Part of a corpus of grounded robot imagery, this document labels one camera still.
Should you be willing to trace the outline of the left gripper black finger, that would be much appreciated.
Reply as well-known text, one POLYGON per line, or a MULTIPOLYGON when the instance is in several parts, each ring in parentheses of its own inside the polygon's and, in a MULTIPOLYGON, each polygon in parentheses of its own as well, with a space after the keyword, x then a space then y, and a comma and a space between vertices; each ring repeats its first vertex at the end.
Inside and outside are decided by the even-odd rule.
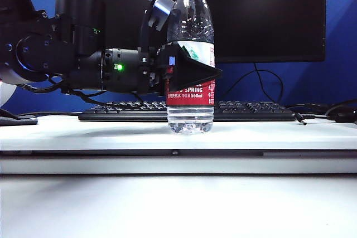
POLYGON ((221 77, 218 68, 203 64, 189 56, 178 43, 168 45, 168 90, 179 91, 221 77))

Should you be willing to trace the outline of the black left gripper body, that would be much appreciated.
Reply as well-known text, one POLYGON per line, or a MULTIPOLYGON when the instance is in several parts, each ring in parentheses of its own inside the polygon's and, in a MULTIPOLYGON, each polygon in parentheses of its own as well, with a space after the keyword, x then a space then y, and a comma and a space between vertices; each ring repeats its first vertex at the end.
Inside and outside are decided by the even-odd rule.
POLYGON ((155 93, 165 95, 166 79, 169 74, 169 57, 176 55, 175 43, 167 43, 160 48, 138 48, 138 94, 155 93))

